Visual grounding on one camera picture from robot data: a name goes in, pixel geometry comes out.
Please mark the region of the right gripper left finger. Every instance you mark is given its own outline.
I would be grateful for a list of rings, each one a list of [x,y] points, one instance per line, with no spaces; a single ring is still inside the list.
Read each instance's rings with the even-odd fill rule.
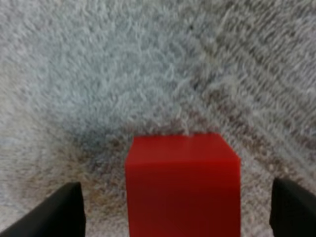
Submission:
[[[2,237],[83,237],[86,216],[81,183],[67,183],[23,218],[0,233]]]

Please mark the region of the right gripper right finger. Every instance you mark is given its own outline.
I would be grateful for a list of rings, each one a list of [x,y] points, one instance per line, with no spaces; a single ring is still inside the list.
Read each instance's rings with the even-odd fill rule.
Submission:
[[[269,223],[275,237],[314,237],[316,196],[292,180],[275,178]]]

